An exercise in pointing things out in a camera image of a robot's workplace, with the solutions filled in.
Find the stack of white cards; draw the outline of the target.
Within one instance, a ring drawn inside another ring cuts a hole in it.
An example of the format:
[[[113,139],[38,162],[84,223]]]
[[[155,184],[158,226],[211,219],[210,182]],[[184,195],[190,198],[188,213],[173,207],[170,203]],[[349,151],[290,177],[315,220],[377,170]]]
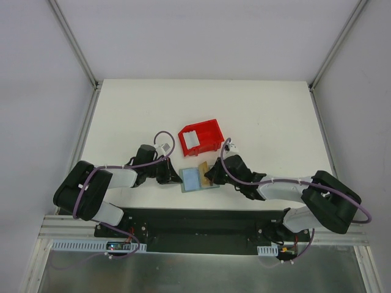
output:
[[[187,149],[191,149],[200,145],[198,135],[195,131],[189,131],[183,133],[183,138]]]

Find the aluminium frame post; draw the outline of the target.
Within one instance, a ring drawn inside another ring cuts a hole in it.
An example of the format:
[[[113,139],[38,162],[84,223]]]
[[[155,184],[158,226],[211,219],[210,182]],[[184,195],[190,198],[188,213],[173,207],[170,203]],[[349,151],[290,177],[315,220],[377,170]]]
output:
[[[328,67],[331,65],[333,59],[337,55],[338,51],[342,47],[345,40],[348,38],[348,35],[352,31],[353,27],[355,26],[358,19],[363,14],[364,10],[366,9],[367,5],[369,5],[370,2],[371,2],[370,0],[357,1],[352,12],[349,14],[348,19],[346,20],[345,24],[343,25],[341,31],[338,33],[337,38],[333,42],[333,45],[331,46],[330,50],[328,51],[325,59],[323,60],[321,66],[319,67],[318,71],[316,72],[315,77],[309,83],[310,92],[313,92],[316,89],[321,78],[325,74]]]
[[[59,24],[59,27],[62,31],[62,33],[65,36],[65,39],[67,40],[67,43],[69,44],[74,56],[76,57],[76,60],[78,61],[82,71],[84,72],[86,78],[88,79],[89,83],[91,84],[92,88],[96,90],[99,87],[100,81],[96,78],[94,75],[68,21],[67,18],[62,11],[59,2],[57,0],[48,0],[46,1],[49,8],[51,9],[57,23]]]

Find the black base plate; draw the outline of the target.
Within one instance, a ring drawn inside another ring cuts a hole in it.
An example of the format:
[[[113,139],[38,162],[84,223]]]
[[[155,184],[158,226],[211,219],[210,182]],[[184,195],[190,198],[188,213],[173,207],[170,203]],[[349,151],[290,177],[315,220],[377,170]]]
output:
[[[282,211],[224,211],[198,209],[126,208],[115,230],[95,228],[98,238],[126,238],[128,233],[148,252],[256,255],[257,248],[277,241],[309,241],[308,231],[297,234],[274,231]]]

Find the red plastic bin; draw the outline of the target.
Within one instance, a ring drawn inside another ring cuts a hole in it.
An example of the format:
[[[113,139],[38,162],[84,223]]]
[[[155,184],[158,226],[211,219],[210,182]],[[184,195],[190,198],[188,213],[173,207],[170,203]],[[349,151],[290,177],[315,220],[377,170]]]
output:
[[[200,142],[199,146],[191,149],[187,149],[183,138],[183,133],[189,131],[195,131]],[[178,133],[178,138],[184,157],[198,156],[201,153],[217,151],[225,140],[216,119],[187,125]]]

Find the left aluminium frame post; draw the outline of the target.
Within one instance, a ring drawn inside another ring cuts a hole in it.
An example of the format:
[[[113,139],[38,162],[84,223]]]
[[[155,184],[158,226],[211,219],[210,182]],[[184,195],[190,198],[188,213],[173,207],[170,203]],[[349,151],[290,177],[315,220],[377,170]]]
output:
[[[92,88],[96,90],[99,87],[100,81],[96,78],[94,75],[68,21],[67,18],[62,11],[59,2],[57,0],[48,0],[46,1],[49,8],[51,9],[57,23],[59,24],[59,27],[62,31],[62,33],[65,36],[65,39],[67,40],[67,43],[69,44],[74,56],[76,57],[76,60],[78,61],[82,71],[84,72],[86,78],[88,79],[89,83],[91,84]]]

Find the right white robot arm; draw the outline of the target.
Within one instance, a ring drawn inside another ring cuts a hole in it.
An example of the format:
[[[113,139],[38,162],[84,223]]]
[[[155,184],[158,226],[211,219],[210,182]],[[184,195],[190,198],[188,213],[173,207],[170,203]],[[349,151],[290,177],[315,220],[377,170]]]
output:
[[[301,231],[325,227],[345,234],[362,200],[328,172],[318,170],[305,178],[273,178],[252,172],[239,155],[217,158],[205,173],[213,184],[231,184],[250,200],[285,200],[302,203],[301,208],[286,208],[271,229],[282,241]]]

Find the right aluminium frame post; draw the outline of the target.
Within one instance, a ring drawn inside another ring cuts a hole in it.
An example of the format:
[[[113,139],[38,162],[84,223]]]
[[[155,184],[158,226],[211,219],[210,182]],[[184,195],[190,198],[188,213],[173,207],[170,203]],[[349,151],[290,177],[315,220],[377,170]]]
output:
[[[319,67],[318,71],[316,72],[315,77],[309,83],[310,92],[313,92],[316,89],[321,78],[325,74],[328,67],[331,65],[333,59],[337,55],[338,51],[342,47],[345,40],[348,38],[348,35],[352,31],[353,27],[355,26],[358,19],[363,14],[364,10],[366,9],[367,5],[369,5],[370,2],[371,2],[370,0],[357,1],[352,12],[349,14],[348,19],[346,20],[345,24],[343,25],[341,31],[338,33],[337,38],[333,42],[333,45],[331,46],[330,50],[328,51],[325,59],[323,60],[321,66]]]

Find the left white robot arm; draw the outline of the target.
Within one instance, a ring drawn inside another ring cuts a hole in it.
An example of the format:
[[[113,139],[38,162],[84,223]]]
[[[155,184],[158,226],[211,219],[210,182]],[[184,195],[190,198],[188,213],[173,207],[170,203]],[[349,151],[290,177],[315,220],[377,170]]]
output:
[[[89,175],[95,166],[79,161],[56,190],[53,203],[66,212],[76,214],[85,221],[108,224],[108,230],[115,237],[128,233],[129,223],[123,219],[123,209],[104,201],[109,189],[136,188],[146,179],[154,178],[158,184],[181,184],[183,181],[176,173],[170,158],[165,157],[168,144],[146,145],[139,147],[135,157],[120,168],[102,168],[91,178]]]

